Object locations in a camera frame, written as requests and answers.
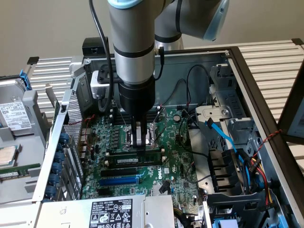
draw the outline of blue clip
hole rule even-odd
[[[146,171],[144,171],[142,174],[137,174],[136,176],[139,177],[139,178],[141,178],[144,175],[145,172]]]
[[[30,85],[30,82],[29,82],[29,77],[26,73],[23,72],[23,70],[20,71],[19,76],[24,81],[24,84],[25,84],[27,90],[33,90],[32,86]]]
[[[279,228],[288,228],[288,224],[284,215],[279,215]]]

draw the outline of pcie slot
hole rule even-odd
[[[117,177],[117,176],[131,176],[136,175],[136,169],[122,169],[122,170],[101,170],[101,177]]]
[[[111,185],[124,185],[124,184],[138,184],[139,177],[117,177],[109,179],[101,179],[99,181],[100,186],[111,186]]]

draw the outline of red wire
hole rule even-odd
[[[261,174],[261,176],[263,178],[264,185],[265,185],[265,195],[266,195],[265,204],[268,205],[269,199],[268,199],[268,183],[267,183],[267,178],[266,178],[264,172],[259,167],[256,168],[256,171],[259,174]]]
[[[279,133],[281,133],[281,132],[282,132],[282,130],[280,129],[280,130],[275,131],[274,133],[268,135],[267,138],[265,138],[265,139],[263,140],[262,144],[260,145],[260,147],[258,148],[258,150],[256,151],[256,153],[253,155],[253,157],[257,156],[257,153],[260,151],[260,149],[263,147],[264,143],[265,143],[267,140],[271,139],[272,137],[276,136],[277,134],[279,134]]]
[[[85,122],[87,120],[89,120],[90,118],[86,118],[86,119],[83,119],[83,120],[80,120],[80,121],[77,121],[77,122],[74,122],[74,123],[69,123],[68,125],[75,125],[75,124],[78,124],[78,123],[81,123],[81,122]]]

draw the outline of hard drive label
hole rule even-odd
[[[131,228],[132,199],[92,203],[89,228]]]
[[[0,110],[7,126],[12,131],[31,128],[22,102],[0,104]]]

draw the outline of capacitor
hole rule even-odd
[[[59,183],[59,176],[57,174],[51,173],[48,176],[48,183],[49,185],[55,186]]]
[[[95,161],[94,152],[91,152],[91,160],[92,160],[92,161]]]
[[[45,190],[45,196],[49,199],[53,198],[56,196],[57,193],[57,188],[51,185],[47,185],[46,186],[46,190]]]
[[[62,144],[66,144],[66,143],[68,143],[69,139],[70,138],[67,133],[61,133],[60,137],[59,137],[59,142]]]
[[[62,146],[60,143],[58,143],[58,144],[57,144],[56,150],[57,150],[58,152],[63,152],[63,146]]]
[[[52,173],[61,175],[62,173],[62,165],[60,163],[54,162],[51,167]]]
[[[65,155],[61,152],[56,152],[54,155],[54,162],[62,163],[65,160]]]
[[[197,199],[198,199],[197,196],[196,196],[196,195],[193,195],[193,205],[195,205]]]
[[[179,122],[181,121],[180,115],[175,114],[175,115],[173,116],[173,121],[176,122],[176,123],[179,123]]]

